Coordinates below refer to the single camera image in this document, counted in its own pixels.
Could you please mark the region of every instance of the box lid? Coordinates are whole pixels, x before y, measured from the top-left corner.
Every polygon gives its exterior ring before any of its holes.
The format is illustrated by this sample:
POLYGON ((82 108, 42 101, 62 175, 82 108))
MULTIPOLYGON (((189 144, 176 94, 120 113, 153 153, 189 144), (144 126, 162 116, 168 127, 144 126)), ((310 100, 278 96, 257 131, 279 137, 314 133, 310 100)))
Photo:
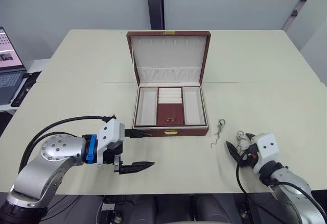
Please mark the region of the box lid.
POLYGON ((128 32, 138 85, 201 85, 210 36, 208 31, 128 32))

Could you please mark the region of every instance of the keychain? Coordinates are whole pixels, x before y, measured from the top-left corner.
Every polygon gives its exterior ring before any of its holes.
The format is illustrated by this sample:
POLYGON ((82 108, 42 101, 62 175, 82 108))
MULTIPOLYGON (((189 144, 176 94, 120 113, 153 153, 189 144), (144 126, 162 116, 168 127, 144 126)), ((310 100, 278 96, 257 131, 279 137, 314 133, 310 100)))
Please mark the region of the keychain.
POLYGON ((215 135, 217 135, 217 139, 216 139, 215 143, 211 143, 211 144, 210 144, 210 147, 211 147, 211 148, 213 147, 213 145, 217 145, 217 141, 218 141, 219 138, 220 138, 220 133, 221 133, 221 131, 223 130, 225 124, 226 124, 225 120, 224 120, 223 118, 221 118, 221 119, 219 120, 219 122, 218 122, 218 132, 215 133, 215 135))

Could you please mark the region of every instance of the laptop screen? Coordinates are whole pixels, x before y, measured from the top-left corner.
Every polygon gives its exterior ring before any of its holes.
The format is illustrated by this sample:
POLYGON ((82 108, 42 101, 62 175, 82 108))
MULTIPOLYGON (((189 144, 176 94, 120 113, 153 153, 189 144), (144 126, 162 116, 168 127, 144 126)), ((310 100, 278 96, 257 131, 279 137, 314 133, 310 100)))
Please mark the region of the laptop screen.
POLYGON ((24 66, 12 46, 4 28, 0 27, 0 70, 24 70, 24 66))

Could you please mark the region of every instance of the gray wall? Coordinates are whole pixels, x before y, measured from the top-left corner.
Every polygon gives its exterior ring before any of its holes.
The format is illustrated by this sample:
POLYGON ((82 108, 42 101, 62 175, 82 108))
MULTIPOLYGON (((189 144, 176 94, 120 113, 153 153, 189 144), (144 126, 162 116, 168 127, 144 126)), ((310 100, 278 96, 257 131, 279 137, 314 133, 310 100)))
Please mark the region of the gray wall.
POLYGON ((307 0, 287 35, 327 85, 327 0, 307 0))
POLYGON ((166 29, 282 29, 299 0, 164 0, 166 29))
POLYGON ((50 58, 71 29, 150 29, 150 19, 147 0, 0 0, 0 26, 24 61, 50 58))

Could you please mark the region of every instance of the laptop keyboard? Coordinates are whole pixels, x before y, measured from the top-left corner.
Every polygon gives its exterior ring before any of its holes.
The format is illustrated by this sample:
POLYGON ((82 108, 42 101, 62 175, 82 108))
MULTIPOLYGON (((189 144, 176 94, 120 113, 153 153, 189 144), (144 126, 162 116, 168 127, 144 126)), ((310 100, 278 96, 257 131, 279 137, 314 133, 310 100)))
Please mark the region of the laptop keyboard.
POLYGON ((20 73, 10 73, 0 75, 0 88, 15 86, 20 73))

